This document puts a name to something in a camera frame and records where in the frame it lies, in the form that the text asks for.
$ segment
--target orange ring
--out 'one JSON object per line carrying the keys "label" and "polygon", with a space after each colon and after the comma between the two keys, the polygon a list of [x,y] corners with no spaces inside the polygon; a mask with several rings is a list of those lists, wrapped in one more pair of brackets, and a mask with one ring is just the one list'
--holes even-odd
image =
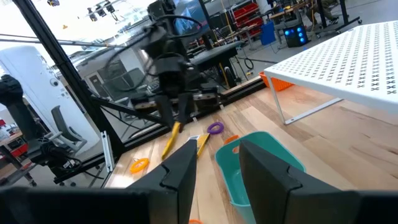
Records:
{"label": "orange ring", "polygon": [[148,163],[149,163],[148,158],[139,159],[131,165],[130,172],[132,174],[135,174],[136,172],[139,172],[143,170],[146,166],[148,166]]}
{"label": "orange ring", "polygon": [[199,224],[203,224],[203,222],[200,221],[200,220],[189,220],[189,223],[199,223]]}
{"label": "orange ring", "polygon": [[229,137],[227,140],[225,140],[224,145],[230,143],[231,141],[237,140],[239,136],[235,134],[234,136]]}

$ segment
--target orange object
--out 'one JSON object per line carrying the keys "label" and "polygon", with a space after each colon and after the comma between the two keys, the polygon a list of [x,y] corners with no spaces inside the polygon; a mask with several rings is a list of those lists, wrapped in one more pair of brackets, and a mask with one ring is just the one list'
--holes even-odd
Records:
{"label": "orange object", "polygon": [[224,145],[230,143],[231,141],[237,140],[239,136],[236,134],[234,136],[229,137],[227,140],[225,140]]}
{"label": "orange object", "polygon": [[131,165],[130,172],[132,174],[135,174],[136,172],[139,172],[143,170],[146,166],[148,166],[148,163],[149,163],[148,158],[139,159]]}
{"label": "orange object", "polygon": [[[264,72],[260,72],[259,75],[261,76],[262,81],[264,81],[266,86],[269,87],[268,79],[267,79],[266,75],[264,74]],[[277,78],[271,78],[271,80],[272,80],[272,85],[274,86],[275,91],[282,91],[282,90],[294,85],[293,83],[288,83],[288,82],[279,80]]]}
{"label": "orange object", "polygon": [[200,221],[200,220],[189,220],[189,223],[199,223],[199,224],[203,224],[203,222]]}

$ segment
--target white pegboard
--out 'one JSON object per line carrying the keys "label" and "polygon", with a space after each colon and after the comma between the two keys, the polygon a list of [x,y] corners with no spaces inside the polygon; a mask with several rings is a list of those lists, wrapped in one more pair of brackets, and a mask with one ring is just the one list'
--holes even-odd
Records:
{"label": "white pegboard", "polygon": [[357,26],[264,71],[281,80],[398,112],[398,21]]}

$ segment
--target black metal frame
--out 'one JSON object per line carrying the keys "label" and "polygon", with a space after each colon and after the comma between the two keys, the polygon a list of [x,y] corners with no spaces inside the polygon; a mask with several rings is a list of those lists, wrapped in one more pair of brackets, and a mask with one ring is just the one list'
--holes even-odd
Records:
{"label": "black metal frame", "polygon": [[317,0],[317,5],[318,5],[319,15],[321,16],[321,20],[322,20],[322,27],[324,29],[315,32],[316,34],[320,34],[322,32],[328,32],[328,31],[331,31],[331,30],[338,31],[338,30],[340,30],[340,29],[352,24],[353,22],[358,21],[358,20],[361,19],[358,16],[358,17],[354,18],[353,20],[349,21],[348,20],[348,14],[347,14],[347,8],[346,8],[345,0],[340,0],[340,7],[341,7],[341,12],[343,13],[344,24],[340,25],[340,26],[338,26],[338,24],[327,26],[326,19],[325,19],[325,14],[323,13],[322,0]]}
{"label": "black metal frame", "polygon": [[[118,160],[121,154],[123,154],[124,152],[129,151],[134,147],[140,146],[145,142],[151,141],[170,131],[170,128],[166,126],[166,123],[162,121],[159,117],[152,116],[149,114],[142,114],[126,106],[92,96],[90,91],[86,88],[86,86],[82,82],[78,72],[76,71],[75,67],[71,63],[68,56],[66,55],[65,51],[61,48],[60,44],[52,34],[48,25],[45,23],[39,12],[36,10],[32,1],[18,0],[14,2],[21,11],[25,20],[28,22],[32,30],[35,32],[37,38],[41,41],[46,51],[49,53],[49,55],[55,62],[61,74],[65,77],[66,81],[69,83],[70,88],[75,92],[77,98],[80,100],[81,104],[84,106],[88,115],[92,118],[93,122],[98,127],[99,131],[101,132],[106,131],[107,134],[109,135],[115,160]],[[265,88],[265,84],[262,82],[261,79],[248,83],[247,85],[244,85],[241,88],[238,88],[237,90],[225,94],[226,100],[223,102],[223,105],[224,106],[228,105],[262,88]],[[101,110],[102,106],[114,110],[119,110],[122,111],[123,113],[131,114],[139,118],[147,119],[149,121],[159,123],[160,125],[152,129],[149,129],[146,132],[140,133],[126,142],[122,142],[119,139],[118,135],[116,134],[115,130],[113,129],[112,125],[104,115],[103,111]],[[197,118],[204,117],[214,111],[217,111],[219,108],[220,108],[219,106],[214,106],[212,109],[198,114]],[[83,164],[79,169],[74,170],[73,172],[65,174],[61,177],[55,178],[54,182],[58,184],[92,167],[100,165],[103,162],[104,162],[103,153],[95,155],[83,161]]]}

